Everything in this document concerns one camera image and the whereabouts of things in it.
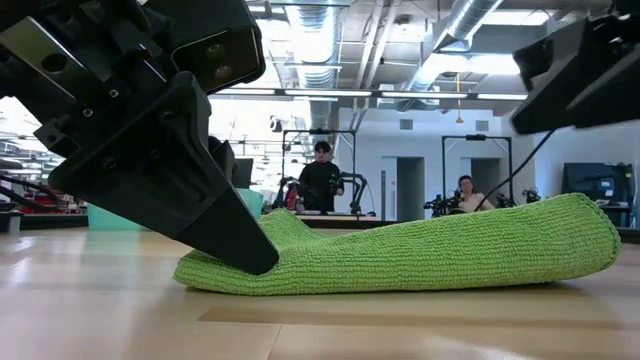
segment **doorway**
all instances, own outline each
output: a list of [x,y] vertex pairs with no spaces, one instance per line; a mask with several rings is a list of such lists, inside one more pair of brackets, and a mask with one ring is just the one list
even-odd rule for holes
[[[471,159],[471,177],[475,191],[488,194],[500,183],[500,159]],[[488,200],[495,206],[496,193]]]
[[383,156],[381,219],[413,221],[425,217],[424,158]]
[[424,158],[398,158],[398,221],[424,219]]

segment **black jacket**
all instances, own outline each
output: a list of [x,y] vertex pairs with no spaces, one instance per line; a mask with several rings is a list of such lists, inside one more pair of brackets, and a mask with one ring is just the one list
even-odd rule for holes
[[344,191],[344,182],[338,166],[331,162],[314,161],[302,169],[298,181],[302,185],[300,192],[304,197],[306,210],[335,211],[333,198],[336,191]]

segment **wooden surface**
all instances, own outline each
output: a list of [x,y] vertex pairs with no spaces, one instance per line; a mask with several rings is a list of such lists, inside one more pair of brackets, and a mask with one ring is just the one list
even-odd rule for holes
[[559,284],[250,298],[171,279],[152,233],[0,237],[0,358],[640,359],[640,247]]

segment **green towel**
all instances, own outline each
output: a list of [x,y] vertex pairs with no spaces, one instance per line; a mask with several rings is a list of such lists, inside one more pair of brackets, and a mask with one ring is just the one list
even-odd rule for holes
[[242,295],[464,289],[579,278],[607,268],[620,251],[616,229],[581,194],[334,237],[288,211],[260,225],[280,252],[268,273],[249,275],[194,250],[174,278]]

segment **teal chair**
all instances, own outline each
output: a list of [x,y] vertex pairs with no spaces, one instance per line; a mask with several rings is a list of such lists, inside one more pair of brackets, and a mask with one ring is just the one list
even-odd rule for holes
[[[263,195],[259,192],[249,189],[236,189],[238,194],[244,200],[245,204],[256,218],[260,218],[262,213]],[[105,209],[89,204],[87,207],[89,213],[89,229],[92,231],[141,231],[147,230],[144,226],[138,225],[133,221],[127,220]]]

